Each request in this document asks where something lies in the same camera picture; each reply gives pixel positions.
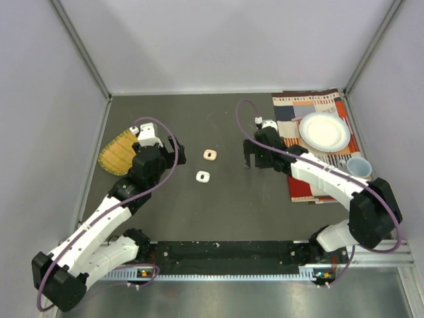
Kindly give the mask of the white earbud charging case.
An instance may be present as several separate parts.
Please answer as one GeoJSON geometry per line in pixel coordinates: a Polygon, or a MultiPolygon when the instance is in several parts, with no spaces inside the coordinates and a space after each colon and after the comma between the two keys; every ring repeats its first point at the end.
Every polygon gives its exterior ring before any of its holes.
{"type": "Polygon", "coordinates": [[[210,180],[210,173],[205,171],[198,171],[196,173],[195,179],[199,183],[206,184],[210,180]]]}

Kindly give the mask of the pink earbud charging case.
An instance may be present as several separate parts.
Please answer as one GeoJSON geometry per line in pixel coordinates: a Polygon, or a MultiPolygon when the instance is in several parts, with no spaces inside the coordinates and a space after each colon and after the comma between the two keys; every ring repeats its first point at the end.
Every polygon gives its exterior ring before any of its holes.
{"type": "Polygon", "coordinates": [[[208,161],[215,161],[217,159],[217,152],[215,150],[205,150],[203,158],[208,161]]]}

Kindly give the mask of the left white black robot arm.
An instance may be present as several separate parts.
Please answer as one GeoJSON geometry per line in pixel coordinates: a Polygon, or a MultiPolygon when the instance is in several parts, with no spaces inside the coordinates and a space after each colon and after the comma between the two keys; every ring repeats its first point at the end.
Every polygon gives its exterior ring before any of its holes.
{"type": "Polygon", "coordinates": [[[112,245],[101,245],[168,180],[164,173],[173,174],[176,166],[185,164],[186,157],[184,147],[172,134],[168,137],[172,152],[156,135],[139,132],[138,138],[128,174],[113,185],[86,222],[49,253],[39,252],[32,259],[36,306],[40,312],[53,307],[71,311],[89,288],[109,272],[127,262],[148,259],[150,247],[133,229],[112,245]]]}

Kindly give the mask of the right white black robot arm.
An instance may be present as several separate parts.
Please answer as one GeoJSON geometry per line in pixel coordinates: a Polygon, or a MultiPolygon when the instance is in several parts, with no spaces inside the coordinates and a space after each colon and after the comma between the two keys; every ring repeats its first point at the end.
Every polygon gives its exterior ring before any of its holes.
{"type": "Polygon", "coordinates": [[[314,186],[348,211],[348,219],[323,227],[311,237],[309,254],[315,261],[324,262],[334,251],[348,246],[376,252],[392,231],[400,231],[402,216],[386,180],[357,178],[326,164],[302,146],[287,147],[272,127],[244,139],[243,152],[247,168],[254,155],[257,168],[272,168],[314,186]]]}

